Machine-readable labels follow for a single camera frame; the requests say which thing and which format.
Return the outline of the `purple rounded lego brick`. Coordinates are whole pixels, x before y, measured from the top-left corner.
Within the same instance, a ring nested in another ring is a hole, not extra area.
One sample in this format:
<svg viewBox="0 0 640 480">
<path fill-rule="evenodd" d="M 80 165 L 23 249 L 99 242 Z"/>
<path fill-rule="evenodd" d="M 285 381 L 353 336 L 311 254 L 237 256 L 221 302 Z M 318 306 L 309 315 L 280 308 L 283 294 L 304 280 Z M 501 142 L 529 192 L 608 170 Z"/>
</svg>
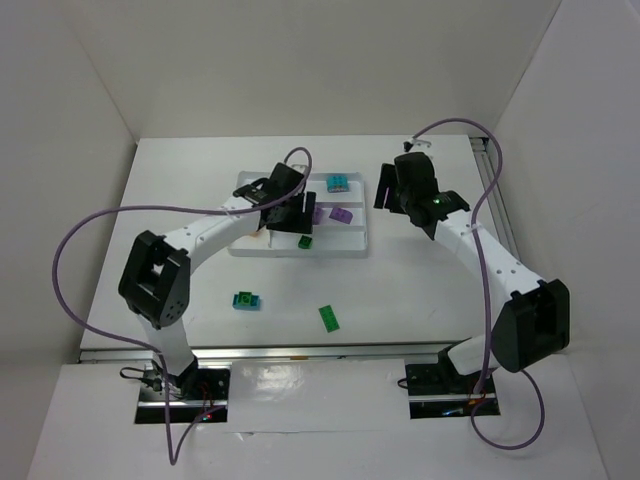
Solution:
<svg viewBox="0 0 640 480">
<path fill-rule="evenodd" d="M 318 225 L 322 220 L 323 211 L 320 207 L 315 206 L 312 214 L 312 224 Z"/>
</svg>

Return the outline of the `green lego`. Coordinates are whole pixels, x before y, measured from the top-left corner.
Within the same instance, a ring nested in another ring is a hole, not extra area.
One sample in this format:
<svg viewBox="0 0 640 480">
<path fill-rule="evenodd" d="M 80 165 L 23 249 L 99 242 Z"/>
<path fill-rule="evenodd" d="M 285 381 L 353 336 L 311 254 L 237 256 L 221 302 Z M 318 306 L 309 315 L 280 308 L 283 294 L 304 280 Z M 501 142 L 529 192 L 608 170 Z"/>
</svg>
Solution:
<svg viewBox="0 0 640 480">
<path fill-rule="evenodd" d="M 302 235 L 298 241 L 298 248 L 303 250 L 309 250 L 313 246 L 313 238 L 307 235 Z"/>
</svg>

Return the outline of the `teal round lego brick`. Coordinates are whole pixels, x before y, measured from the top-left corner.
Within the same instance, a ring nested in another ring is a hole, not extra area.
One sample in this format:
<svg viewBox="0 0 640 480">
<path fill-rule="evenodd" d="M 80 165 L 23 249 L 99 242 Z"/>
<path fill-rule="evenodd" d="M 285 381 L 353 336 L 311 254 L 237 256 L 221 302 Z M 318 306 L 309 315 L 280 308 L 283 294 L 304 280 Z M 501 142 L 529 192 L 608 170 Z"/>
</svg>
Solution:
<svg viewBox="0 0 640 480">
<path fill-rule="evenodd" d="M 326 189 L 328 193 L 349 192 L 349 179 L 346 175 L 330 175 L 326 178 Z"/>
</svg>

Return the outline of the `small green lego brick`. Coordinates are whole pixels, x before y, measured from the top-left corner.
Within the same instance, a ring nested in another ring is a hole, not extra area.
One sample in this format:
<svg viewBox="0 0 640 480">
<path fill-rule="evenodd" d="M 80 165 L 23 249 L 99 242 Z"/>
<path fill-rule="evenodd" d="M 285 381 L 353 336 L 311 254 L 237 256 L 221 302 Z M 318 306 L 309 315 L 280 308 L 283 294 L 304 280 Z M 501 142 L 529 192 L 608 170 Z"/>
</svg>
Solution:
<svg viewBox="0 0 640 480">
<path fill-rule="evenodd" d="M 238 293 L 237 304 L 240 306 L 251 306 L 253 294 L 251 292 L 240 291 Z"/>
</svg>

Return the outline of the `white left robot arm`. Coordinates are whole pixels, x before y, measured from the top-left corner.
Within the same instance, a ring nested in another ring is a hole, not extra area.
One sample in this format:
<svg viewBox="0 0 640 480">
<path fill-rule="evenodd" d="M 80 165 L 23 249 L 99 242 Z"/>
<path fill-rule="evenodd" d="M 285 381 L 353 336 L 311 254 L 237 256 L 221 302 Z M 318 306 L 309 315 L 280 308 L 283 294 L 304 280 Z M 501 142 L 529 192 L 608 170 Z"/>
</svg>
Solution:
<svg viewBox="0 0 640 480">
<path fill-rule="evenodd" d="M 118 293 L 133 312 L 154 350 L 154 369 L 177 392 L 195 383 L 198 362 L 183 322 L 192 274 L 213 255 L 262 228 L 309 234 L 315 195 L 305 193 L 310 170 L 284 162 L 268 177 L 236 189 L 216 214 L 205 215 L 171 232 L 149 230 L 134 240 Z"/>
</svg>

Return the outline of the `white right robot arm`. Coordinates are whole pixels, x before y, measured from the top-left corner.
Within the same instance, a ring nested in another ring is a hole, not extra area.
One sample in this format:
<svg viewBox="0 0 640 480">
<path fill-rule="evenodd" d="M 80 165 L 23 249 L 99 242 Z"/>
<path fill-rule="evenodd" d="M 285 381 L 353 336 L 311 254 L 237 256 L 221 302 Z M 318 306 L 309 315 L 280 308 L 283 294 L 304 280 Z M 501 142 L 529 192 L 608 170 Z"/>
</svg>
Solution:
<svg viewBox="0 0 640 480">
<path fill-rule="evenodd" d="M 408 216 L 481 282 L 490 325 L 482 335 L 444 351 L 441 362 L 454 373 L 497 368 L 517 373 L 569 345 L 567 286 L 521 264 L 473 219 L 457 192 L 441 190 L 426 154 L 410 152 L 383 164 L 374 206 Z"/>
</svg>

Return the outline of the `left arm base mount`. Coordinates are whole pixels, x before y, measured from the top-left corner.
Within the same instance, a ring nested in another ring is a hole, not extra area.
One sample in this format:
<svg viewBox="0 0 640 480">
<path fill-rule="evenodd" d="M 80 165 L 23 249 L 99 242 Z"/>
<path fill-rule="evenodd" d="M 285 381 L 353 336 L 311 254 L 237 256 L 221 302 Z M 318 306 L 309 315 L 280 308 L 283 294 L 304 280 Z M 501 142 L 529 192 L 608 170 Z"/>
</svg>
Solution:
<svg viewBox="0 0 640 480">
<path fill-rule="evenodd" d="M 153 367 L 123 367 L 119 376 L 139 385 L 134 423 L 157 425 L 165 422 L 165 385 Z M 231 379 L 229 365 L 205 365 L 183 389 L 169 385 L 169 410 L 172 424 L 189 424 L 198 415 L 201 423 L 226 423 Z"/>
</svg>

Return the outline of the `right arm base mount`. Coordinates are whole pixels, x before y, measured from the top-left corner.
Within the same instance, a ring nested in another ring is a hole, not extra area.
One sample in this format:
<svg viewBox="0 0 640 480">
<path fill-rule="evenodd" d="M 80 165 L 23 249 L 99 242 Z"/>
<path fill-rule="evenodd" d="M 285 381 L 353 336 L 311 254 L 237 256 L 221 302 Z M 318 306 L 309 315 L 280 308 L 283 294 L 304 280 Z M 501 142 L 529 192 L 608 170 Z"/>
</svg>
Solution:
<svg viewBox="0 0 640 480">
<path fill-rule="evenodd" d="M 479 372 L 459 374 L 448 359 L 451 346 L 437 354 L 436 361 L 405 365 L 405 376 L 396 381 L 408 394 L 412 420 L 470 417 L 474 409 L 478 416 L 499 416 L 500 407 L 495 383 L 489 377 L 479 394 L 473 393 Z"/>
</svg>

